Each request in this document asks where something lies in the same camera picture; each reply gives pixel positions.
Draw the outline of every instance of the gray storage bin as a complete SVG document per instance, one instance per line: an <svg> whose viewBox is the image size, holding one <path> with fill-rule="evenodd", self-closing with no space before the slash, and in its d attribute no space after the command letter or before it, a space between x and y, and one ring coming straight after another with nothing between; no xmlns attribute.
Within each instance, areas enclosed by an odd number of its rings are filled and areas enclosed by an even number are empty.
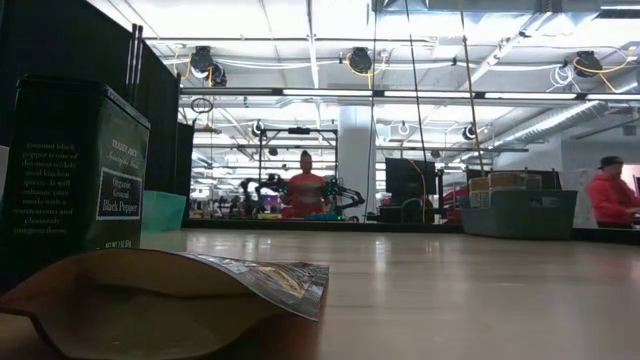
<svg viewBox="0 0 640 360"><path fill-rule="evenodd" d="M577 191L504 190L491 194L488 209L462 209L467 234L507 239L571 237Z"/></svg>

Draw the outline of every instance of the trader joe's label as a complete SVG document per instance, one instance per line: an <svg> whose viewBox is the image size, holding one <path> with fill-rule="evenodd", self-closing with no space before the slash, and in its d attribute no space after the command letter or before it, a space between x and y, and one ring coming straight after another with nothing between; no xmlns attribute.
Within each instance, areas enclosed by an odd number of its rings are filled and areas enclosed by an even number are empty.
<svg viewBox="0 0 640 360"><path fill-rule="evenodd" d="M141 199L142 179L102 168L96 219L140 219Z"/></svg>

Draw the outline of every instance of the black cap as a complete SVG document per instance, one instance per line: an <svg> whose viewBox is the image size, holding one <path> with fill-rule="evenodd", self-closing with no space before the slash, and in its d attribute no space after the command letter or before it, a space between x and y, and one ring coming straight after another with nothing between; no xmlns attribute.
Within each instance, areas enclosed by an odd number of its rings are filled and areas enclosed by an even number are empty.
<svg viewBox="0 0 640 360"><path fill-rule="evenodd" d="M617 156L605 156L600 159L600 167L598 169L602 170L607 166L622 164L623 161Z"/></svg>

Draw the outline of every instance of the red jacket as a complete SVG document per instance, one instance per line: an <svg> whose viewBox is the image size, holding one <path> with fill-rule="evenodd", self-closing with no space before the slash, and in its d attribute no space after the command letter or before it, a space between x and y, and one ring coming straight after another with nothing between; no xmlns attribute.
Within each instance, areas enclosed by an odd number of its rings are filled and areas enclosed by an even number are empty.
<svg viewBox="0 0 640 360"><path fill-rule="evenodd" d="M640 207L640 198L620 178L599 174L587 188L596 221L632 225L633 214L626 209Z"/></svg>

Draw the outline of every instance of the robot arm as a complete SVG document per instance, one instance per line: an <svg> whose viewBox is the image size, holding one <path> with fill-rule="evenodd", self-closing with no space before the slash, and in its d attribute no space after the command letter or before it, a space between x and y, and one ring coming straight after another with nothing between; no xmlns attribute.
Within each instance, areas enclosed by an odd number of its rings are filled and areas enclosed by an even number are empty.
<svg viewBox="0 0 640 360"><path fill-rule="evenodd" d="M364 198L359 191L348 189L338 183L335 177L329 179L323 188L323 195L326 197L342 197L350 200L349 203L336 205L334 211L336 214L341 215L346 209L358 207L365 203Z"/></svg>
<svg viewBox="0 0 640 360"><path fill-rule="evenodd" d="M249 192L249 184L257 183L253 190L256 192L258 196L258 201L252 201L251 193ZM247 178L244 179L240 183L240 188L242 189L242 194L245 199L245 206L247 208L247 212L253 214L254 211L263 212L264 208L262 205L262 189L269 189L271 191L277 193L283 193L287 190L287 182L277 174L269 174L266 181L258 182L258 179L255 178Z"/></svg>

